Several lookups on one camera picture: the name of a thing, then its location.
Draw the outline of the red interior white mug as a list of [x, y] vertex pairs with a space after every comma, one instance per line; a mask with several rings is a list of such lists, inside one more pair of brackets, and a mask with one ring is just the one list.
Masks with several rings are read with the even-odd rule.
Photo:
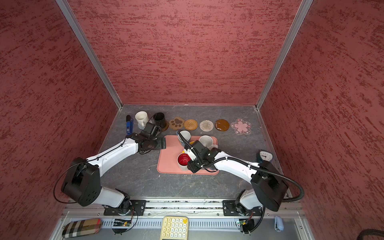
[[191, 160], [188, 154], [181, 153], [177, 158], [177, 163], [181, 171], [186, 172], [188, 171], [188, 163]]

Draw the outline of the pink plastic tray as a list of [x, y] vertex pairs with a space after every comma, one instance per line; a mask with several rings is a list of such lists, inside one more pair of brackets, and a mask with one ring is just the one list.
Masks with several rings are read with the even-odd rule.
[[178, 156], [184, 152], [178, 136], [167, 135], [166, 148], [160, 151], [157, 170], [162, 174], [186, 174], [192, 175], [189, 170], [183, 171], [178, 164]]

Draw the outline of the light blue patterned mug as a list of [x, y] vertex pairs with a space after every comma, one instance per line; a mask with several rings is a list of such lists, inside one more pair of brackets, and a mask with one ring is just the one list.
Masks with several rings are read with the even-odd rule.
[[191, 134], [189, 131], [178, 131], [178, 140], [179, 140], [181, 146], [184, 148], [185, 143], [183, 142], [181, 136], [183, 136], [183, 138], [189, 143], [191, 140]]

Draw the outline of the cream lace round coaster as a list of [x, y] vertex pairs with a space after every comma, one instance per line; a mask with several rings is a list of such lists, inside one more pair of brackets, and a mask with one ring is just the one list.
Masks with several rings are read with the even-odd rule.
[[204, 120], [204, 121], [200, 122], [199, 126], [203, 132], [210, 132], [214, 128], [214, 123], [209, 121], [209, 120]]

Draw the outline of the black mug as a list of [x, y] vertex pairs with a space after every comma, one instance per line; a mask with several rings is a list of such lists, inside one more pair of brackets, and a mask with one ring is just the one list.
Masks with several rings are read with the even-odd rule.
[[154, 114], [154, 124], [156, 126], [159, 126], [162, 130], [166, 129], [167, 127], [167, 121], [165, 119], [165, 114], [164, 113], [155, 113]]

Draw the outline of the glossy amber round coaster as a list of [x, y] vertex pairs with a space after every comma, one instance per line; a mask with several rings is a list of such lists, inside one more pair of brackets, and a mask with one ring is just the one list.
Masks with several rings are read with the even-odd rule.
[[215, 121], [215, 128], [220, 132], [226, 132], [230, 128], [230, 124], [227, 120], [219, 119]]

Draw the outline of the woven tan round coaster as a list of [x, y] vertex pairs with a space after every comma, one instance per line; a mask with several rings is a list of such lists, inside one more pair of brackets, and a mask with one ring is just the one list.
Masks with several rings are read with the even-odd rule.
[[198, 126], [198, 122], [194, 119], [189, 119], [184, 122], [184, 128], [188, 131], [196, 130]]

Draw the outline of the brown paw print coaster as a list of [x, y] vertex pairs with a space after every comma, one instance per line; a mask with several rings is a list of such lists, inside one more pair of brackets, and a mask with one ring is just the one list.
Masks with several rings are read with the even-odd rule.
[[174, 130], [181, 130], [184, 127], [185, 120], [180, 117], [175, 117], [174, 119], [169, 121], [169, 127]]

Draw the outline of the pink flower coaster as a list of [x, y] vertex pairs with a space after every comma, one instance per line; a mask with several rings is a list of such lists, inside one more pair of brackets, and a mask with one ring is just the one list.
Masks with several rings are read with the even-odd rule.
[[231, 127], [235, 130], [237, 135], [250, 135], [251, 134], [251, 123], [244, 121], [243, 119], [236, 119], [231, 123]]

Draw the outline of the dark brown round coaster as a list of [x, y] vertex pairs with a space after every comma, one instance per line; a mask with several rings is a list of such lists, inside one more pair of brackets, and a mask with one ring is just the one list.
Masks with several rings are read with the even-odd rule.
[[169, 123], [166, 122], [166, 126], [164, 128], [162, 128], [162, 132], [166, 131], [168, 128], [169, 128]]

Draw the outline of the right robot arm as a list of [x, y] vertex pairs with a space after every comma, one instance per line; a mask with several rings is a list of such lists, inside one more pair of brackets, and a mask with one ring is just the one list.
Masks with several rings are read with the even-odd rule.
[[192, 173], [214, 168], [235, 175], [252, 185], [250, 190], [240, 194], [238, 209], [241, 211], [265, 207], [277, 212], [284, 202], [289, 188], [288, 180], [268, 161], [256, 163], [241, 160], [217, 148], [209, 150], [206, 147], [192, 147], [186, 149], [185, 153], [191, 158], [188, 161], [188, 170]]

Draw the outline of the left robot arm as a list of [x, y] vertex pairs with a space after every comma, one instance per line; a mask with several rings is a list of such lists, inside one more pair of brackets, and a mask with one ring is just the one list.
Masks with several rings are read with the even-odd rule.
[[166, 148], [165, 138], [146, 139], [142, 135], [127, 136], [117, 145], [87, 159], [77, 158], [66, 171], [61, 191], [79, 205], [100, 204], [115, 209], [128, 209], [128, 194], [102, 187], [101, 177], [115, 165], [136, 154]]

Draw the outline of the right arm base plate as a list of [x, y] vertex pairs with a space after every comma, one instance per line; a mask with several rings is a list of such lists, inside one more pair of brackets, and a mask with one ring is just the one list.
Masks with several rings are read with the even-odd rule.
[[244, 207], [239, 201], [224, 200], [222, 201], [222, 204], [224, 216], [250, 217], [262, 215], [262, 208], [255, 207], [252, 210], [249, 210]]

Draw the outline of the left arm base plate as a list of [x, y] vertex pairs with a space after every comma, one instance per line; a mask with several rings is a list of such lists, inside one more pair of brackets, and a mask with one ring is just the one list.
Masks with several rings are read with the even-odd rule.
[[142, 216], [146, 208], [146, 200], [130, 200], [124, 201], [118, 208], [104, 206], [104, 216], [122, 216], [128, 217], [137, 214]]

